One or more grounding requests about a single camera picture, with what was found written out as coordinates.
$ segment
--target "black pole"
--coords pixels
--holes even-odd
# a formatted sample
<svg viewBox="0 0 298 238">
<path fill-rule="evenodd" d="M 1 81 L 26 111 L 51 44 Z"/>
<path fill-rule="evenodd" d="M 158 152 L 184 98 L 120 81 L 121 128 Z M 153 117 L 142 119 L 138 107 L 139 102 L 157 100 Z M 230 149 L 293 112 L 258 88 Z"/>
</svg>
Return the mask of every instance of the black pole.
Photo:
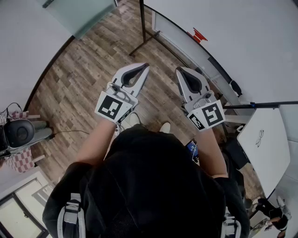
<svg viewBox="0 0 298 238">
<path fill-rule="evenodd" d="M 251 102 L 251 104 L 247 104 L 247 105 L 223 106 L 223 109 L 279 108 L 280 105 L 294 105 L 294 104 L 298 104 L 298 101 L 265 102 L 265 103 Z"/>
<path fill-rule="evenodd" d="M 143 42 L 145 43 L 145 41 L 146 41 L 146 29 L 145 29 L 144 0 L 140 0 L 140 10 L 141 10 L 141 23 L 142 23 Z"/>
<path fill-rule="evenodd" d="M 181 59 L 174 51 L 172 51 L 170 48 L 168 48 L 160 39 L 158 39 L 154 34 L 152 34 L 150 31 L 146 30 L 146 33 L 151 36 L 153 39 L 155 39 L 156 41 L 159 42 L 159 44 L 161 44 L 163 47 L 165 47 L 168 51 L 170 51 L 170 53 L 172 53 L 177 59 L 179 59 L 181 61 L 181 63 L 183 63 L 186 67 L 189 68 L 189 66 L 185 63 L 185 61 L 183 59 Z"/>
<path fill-rule="evenodd" d="M 160 33 L 160 31 L 156 32 L 154 34 L 154 36 L 158 36 L 158 34 Z M 132 54 L 134 52 L 136 52 L 138 49 L 140 49 L 143 45 L 145 45 L 149 40 L 151 40 L 153 37 L 150 36 L 149 38 L 147 38 L 143 43 L 141 43 L 136 49 L 134 49 L 132 52 L 129 53 L 129 56 L 132 56 Z"/>
</svg>

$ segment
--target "white shoe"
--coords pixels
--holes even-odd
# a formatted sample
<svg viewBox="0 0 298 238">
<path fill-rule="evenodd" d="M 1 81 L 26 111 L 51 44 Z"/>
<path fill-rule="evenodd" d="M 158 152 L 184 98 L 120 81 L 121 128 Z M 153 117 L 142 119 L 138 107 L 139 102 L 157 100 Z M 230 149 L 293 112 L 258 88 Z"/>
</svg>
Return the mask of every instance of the white shoe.
<svg viewBox="0 0 298 238">
<path fill-rule="evenodd" d="M 134 126 L 136 124 L 140 124 L 140 119 L 136 113 L 131 113 L 130 118 L 129 118 L 129 123 L 131 126 Z"/>
<path fill-rule="evenodd" d="M 169 122 L 166 122 L 163 124 L 163 126 L 160 128 L 160 132 L 163 132 L 163 133 L 169 133 L 171 129 L 171 124 Z"/>
</svg>

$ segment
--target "floor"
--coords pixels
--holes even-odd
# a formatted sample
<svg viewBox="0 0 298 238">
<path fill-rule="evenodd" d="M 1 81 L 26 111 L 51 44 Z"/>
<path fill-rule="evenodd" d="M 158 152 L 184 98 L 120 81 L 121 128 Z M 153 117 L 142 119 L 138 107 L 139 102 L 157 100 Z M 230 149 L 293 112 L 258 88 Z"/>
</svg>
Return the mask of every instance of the floor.
<svg viewBox="0 0 298 238">
<path fill-rule="evenodd" d="M 145 20 L 146 28 L 151 29 L 151 11 L 148 9 L 145 10 Z M 138 1 L 122 0 L 117 9 L 64 50 L 34 95 L 30 113 L 40 114 L 48 120 L 55 132 L 90 132 L 98 121 L 94 108 L 100 92 L 115 72 L 125 65 L 148 62 L 150 73 L 138 96 L 140 104 L 135 112 L 153 131 L 158 131 L 164 122 L 170 122 L 171 133 L 187 144 L 194 138 L 196 129 L 180 110 L 182 101 L 174 70 L 182 64 L 155 40 L 139 49 L 134 57 L 129 57 L 128 53 L 141 42 Z M 220 141 L 222 134 L 216 135 Z M 83 132 L 60 133 L 50 141 L 32 146 L 34 156 L 46 155 L 37 164 L 51 180 L 57 181 L 74 161 L 86 136 Z M 247 197 L 255 198 L 261 194 L 261 186 L 251 166 L 246 165 L 242 173 Z"/>
</svg>

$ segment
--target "person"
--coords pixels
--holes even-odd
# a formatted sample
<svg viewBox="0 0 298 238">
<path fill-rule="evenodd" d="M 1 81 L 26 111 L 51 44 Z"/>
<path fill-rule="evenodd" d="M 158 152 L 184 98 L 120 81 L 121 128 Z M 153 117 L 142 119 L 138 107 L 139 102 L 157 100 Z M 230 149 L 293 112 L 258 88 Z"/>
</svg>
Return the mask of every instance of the person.
<svg viewBox="0 0 298 238">
<path fill-rule="evenodd" d="M 283 214 L 282 210 L 278 207 L 274 207 L 267 199 L 258 199 L 257 211 L 261 211 L 265 216 L 269 217 L 269 223 L 272 223 L 276 229 L 281 232 L 278 234 L 278 238 L 285 237 L 285 230 L 288 225 L 288 218 Z"/>
<path fill-rule="evenodd" d="M 130 125 L 108 153 L 113 122 L 102 118 L 87 137 L 45 206 L 43 222 L 52 237 L 70 193 L 81 195 L 86 237 L 217 238 L 226 205 L 241 224 L 241 238 L 248 237 L 250 222 L 212 129 L 197 133 L 198 166 L 169 134 L 170 123 L 152 132 L 132 113 Z"/>
</svg>

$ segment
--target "speaker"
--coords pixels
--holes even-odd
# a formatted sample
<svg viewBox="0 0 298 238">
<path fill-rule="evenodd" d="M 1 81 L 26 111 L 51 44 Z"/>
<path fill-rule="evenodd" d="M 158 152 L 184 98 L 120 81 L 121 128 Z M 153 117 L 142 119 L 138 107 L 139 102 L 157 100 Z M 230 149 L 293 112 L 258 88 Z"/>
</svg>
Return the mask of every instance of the speaker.
<svg viewBox="0 0 298 238">
<path fill-rule="evenodd" d="M 34 126 L 29 120 L 19 119 L 4 125 L 7 142 L 11 148 L 19 148 L 28 144 L 34 137 Z"/>
</svg>

